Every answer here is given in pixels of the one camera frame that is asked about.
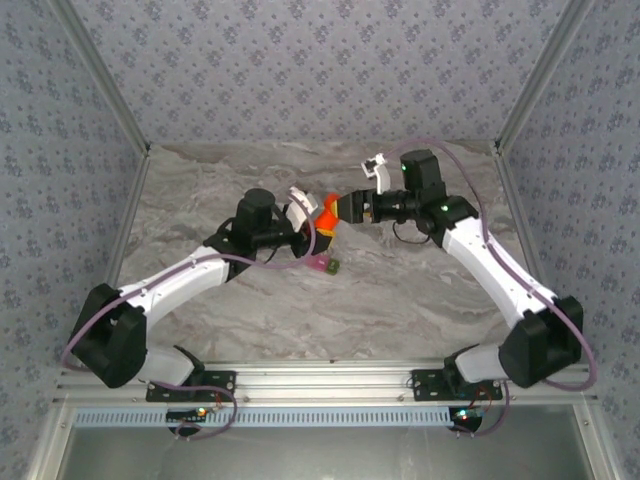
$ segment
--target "patterned wallpaper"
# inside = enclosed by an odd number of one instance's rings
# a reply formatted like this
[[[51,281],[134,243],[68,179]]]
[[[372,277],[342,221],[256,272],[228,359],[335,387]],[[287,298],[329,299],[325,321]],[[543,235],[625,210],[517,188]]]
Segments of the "patterned wallpaper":
[[[151,142],[495,138],[565,0],[75,0]]]
[[[140,155],[45,0],[0,18],[0,478],[20,479]]]
[[[640,5],[598,5],[510,163],[552,285],[585,306],[604,407],[640,478]]]

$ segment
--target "metal frame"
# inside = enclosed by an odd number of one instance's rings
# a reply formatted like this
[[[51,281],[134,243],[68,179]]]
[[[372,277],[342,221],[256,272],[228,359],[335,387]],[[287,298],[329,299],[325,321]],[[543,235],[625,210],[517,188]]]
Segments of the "metal frame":
[[[594,3],[594,0],[568,1],[498,135],[497,143],[501,153],[509,153],[518,133],[529,119],[533,107]]]
[[[512,208],[529,270],[544,281],[544,272],[531,243],[526,215],[518,201],[509,166],[502,156],[494,152],[505,192]],[[123,222],[118,245],[126,244],[131,221],[135,216],[148,159],[139,169],[136,188],[129,199],[129,210]],[[119,261],[112,261],[108,277],[117,278]],[[243,409],[265,408],[421,408],[425,403],[415,402],[408,385],[414,369],[442,368],[442,359],[408,360],[311,360],[311,361],[254,361],[219,362],[207,364],[210,370],[235,370],[238,373],[236,397]],[[563,383],[582,383],[588,375],[585,365],[573,365],[552,378]],[[510,385],[511,404],[572,405],[576,423],[597,479],[624,478],[613,443],[604,423],[599,399],[593,389],[584,393],[565,392],[538,384],[529,389]],[[145,401],[146,385],[132,382],[119,389],[108,389],[91,375],[63,371],[54,393],[52,409],[44,434],[41,436],[29,480],[55,479],[62,466],[73,419],[83,407],[121,408],[143,412],[157,407],[213,406],[202,403],[149,404]],[[467,402],[430,402],[430,406],[464,406]]]
[[[140,202],[140,196],[142,195],[142,188],[144,187],[144,181],[147,178],[147,172],[149,171],[149,152],[145,151],[142,154],[140,163],[136,170],[136,174],[133,178],[133,184],[129,190],[129,196],[127,197],[127,203],[125,205],[125,211],[120,219],[120,227],[116,234],[116,241],[109,257],[109,263],[107,264],[107,275],[105,282],[109,285],[115,285],[120,276],[120,268],[122,267],[122,261],[124,260],[124,251],[129,241],[129,234],[131,233],[131,227],[133,226],[133,220],[138,210],[138,203]]]
[[[145,152],[147,150],[147,142],[144,139],[142,130],[140,130],[133,113],[131,113],[115,80],[109,73],[107,64],[98,53],[98,49],[82,23],[80,15],[78,15],[69,0],[49,0],[49,4],[67,33],[69,41],[76,48],[87,70],[91,73],[93,81],[96,82],[102,92],[105,101],[113,110],[125,135],[138,152]]]

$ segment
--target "black mounting bracket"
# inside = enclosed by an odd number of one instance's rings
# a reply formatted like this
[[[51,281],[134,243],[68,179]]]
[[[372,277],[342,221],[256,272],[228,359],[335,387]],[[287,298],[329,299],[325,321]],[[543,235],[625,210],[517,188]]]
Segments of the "black mounting bracket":
[[[198,426],[198,424],[201,422],[205,422],[207,420],[208,414],[209,414],[208,410],[205,410],[203,414],[202,412],[200,412],[199,408],[192,408],[190,410],[169,410],[164,416],[164,420],[165,422],[167,422],[167,424],[171,424],[171,423],[194,424],[195,426],[167,425],[167,428],[169,429],[169,431],[174,435],[176,434],[176,431],[177,431],[178,435],[180,435],[183,438],[187,438],[187,437],[190,437],[191,435],[195,435],[200,431],[200,427]]]
[[[475,414],[477,410],[478,407],[471,410],[465,407],[449,408],[449,418],[453,422],[453,427],[449,427],[449,430],[452,432],[477,432],[484,419],[484,413]]]
[[[488,400],[487,392],[491,400],[502,400],[500,385],[495,386],[491,380],[469,383],[456,392],[452,391],[442,369],[412,370],[411,389],[416,402]]]
[[[102,283],[93,288],[71,332],[71,340],[102,308],[120,298],[120,292]],[[104,314],[76,343],[72,353],[109,388],[135,378],[147,356],[147,317],[142,307],[121,303]]]
[[[198,384],[194,386],[219,387],[234,393],[236,390],[236,372],[232,370],[205,370],[198,376]],[[230,400],[220,395],[221,402]],[[216,393],[209,390],[184,392],[160,387],[153,382],[147,387],[147,402],[150,403],[212,403],[216,402]]]
[[[582,332],[582,305],[573,297],[554,299],[575,327]],[[498,358],[509,379],[522,388],[559,372],[580,360],[582,346],[577,337],[549,308],[524,318],[509,332]]]

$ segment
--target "enclosure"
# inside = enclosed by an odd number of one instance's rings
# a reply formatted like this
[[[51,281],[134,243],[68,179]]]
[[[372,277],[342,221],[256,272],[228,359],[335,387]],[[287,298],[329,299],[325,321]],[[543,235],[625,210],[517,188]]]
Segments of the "enclosure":
[[[175,478],[192,459],[195,478],[640,476],[634,2],[9,0],[0,11],[0,478]],[[344,195],[371,188],[361,162],[393,151],[401,188],[394,147],[410,138],[445,140],[496,239],[580,301],[595,387],[512,385],[512,413],[486,439],[418,420],[464,402],[414,402],[410,372],[509,329],[460,262],[402,241],[424,240],[410,222],[398,236],[391,222],[341,223],[336,275],[251,268],[151,331],[237,372],[240,412],[264,415],[239,419],[214,454],[158,428],[167,405],[147,404],[144,385],[60,373],[93,286],[181,260],[253,187],[280,203],[292,185]],[[449,194],[473,201],[431,148]],[[281,248],[273,263],[292,258]],[[558,375],[580,383],[586,368]],[[363,416],[320,425],[332,428],[271,416],[335,408]]]

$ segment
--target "marble surface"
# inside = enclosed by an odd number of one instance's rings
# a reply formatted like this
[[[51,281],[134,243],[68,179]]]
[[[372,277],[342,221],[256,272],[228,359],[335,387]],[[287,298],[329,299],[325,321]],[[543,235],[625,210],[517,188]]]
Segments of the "marble surface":
[[[487,202],[491,230],[522,260],[493,159],[477,147],[451,148]],[[235,213],[247,189],[266,188],[284,202],[294,184],[319,198],[371,188],[359,162],[388,149],[373,143],[154,146],[119,284],[191,253]],[[448,192],[472,199],[453,163],[434,151]],[[402,188],[397,159],[389,160],[392,187]],[[413,224],[398,230],[421,238]],[[336,276],[307,267],[250,268],[174,310],[151,339],[180,344],[203,360],[411,358],[446,356],[507,333],[489,296],[457,260],[433,243],[399,242],[391,223],[340,224],[330,253],[341,262]],[[292,259],[283,248],[273,262]]]

